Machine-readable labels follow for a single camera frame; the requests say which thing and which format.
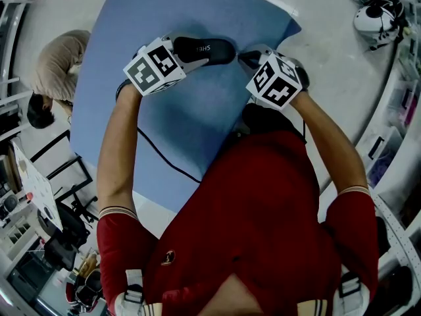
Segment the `blue mat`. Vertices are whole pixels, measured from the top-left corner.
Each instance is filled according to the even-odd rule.
[[[72,148],[91,164],[97,165],[123,68],[140,46],[173,31],[226,38],[241,51],[256,43],[276,47],[300,27],[263,0],[107,0],[84,57],[72,117]],[[250,98],[247,82],[236,60],[203,67],[145,97],[139,127],[174,165],[202,179]],[[134,190],[178,212],[198,184],[171,169],[141,136],[136,158]]]

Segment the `floor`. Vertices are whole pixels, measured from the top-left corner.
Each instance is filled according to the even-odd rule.
[[[355,142],[370,118],[380,94],[391,47],[375,53],[367,52],[353,29],[357,6],[353,0],[281,0],[284,9],[301,25],[301,33],[286,39],[279,47],[284,55],[299,59],[310,76],[310,94],[338,123],[349,139]],[[32,2],[19,37],[14,73],[21,77],[19,90],[27,90],[32,68],[45,44],[71,29],[91,30],[105,0],[39,0]],[[21,102],[26,113],[27,100]],[[55,105],[55,123],[43,130],[27,129],[18,141],[31,157],[47,142],[70,128],[68,118]],[[285,114],[299,130],[303,124],[292,108]],[[307,134],[307,151],[316,170],[321,187],[328,174],[319,154]],[[57,146],[48,157],[39,160],[37,167],[47,174],[72,155],[67,142]],[[92,176],[95,168],[89,167]],[[67,183],[69,187],[80,181],[76,167],[53,183],[53,189]],[[83,199],[95,195],[95,182],[81,193]],[[175,213],[134,193],[141,222],[155,236],[160,237]],[[95,247],[95,233],[89,243]]]

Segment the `black hair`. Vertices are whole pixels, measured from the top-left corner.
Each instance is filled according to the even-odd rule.
[[[54,123],[54,115],[50,109],[43,110],[44,100],[42,95],[33,93],[28,105],[29,123],[37,129],[44,129]]]

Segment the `person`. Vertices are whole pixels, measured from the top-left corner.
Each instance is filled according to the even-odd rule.
[[[363,314],[378,283],[374,202],[355,148],[307,92],[291,104],[339,193],[326,221],[302,135],[280,112],[249,104],[251,134],[224,148],[159,240],[132,198],[141,100],[133,85],[122,88],[97,171],[112,314],[345,315],[348,297]]]
[[[27,117],[34,128],[46,128],[54,122],[53,100],[68,116],[78,80],[76,71],[82,63],[90,33],[72,30],[48,43],[37,60],[32,77],[32,94]]]

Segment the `beige sweater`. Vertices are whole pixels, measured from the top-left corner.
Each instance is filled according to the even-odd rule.
[[[82,63],[90,35],[86,30],[72,30],[45,46],[32,77],[35,93],[73,102],[78,77],[69,70]]]

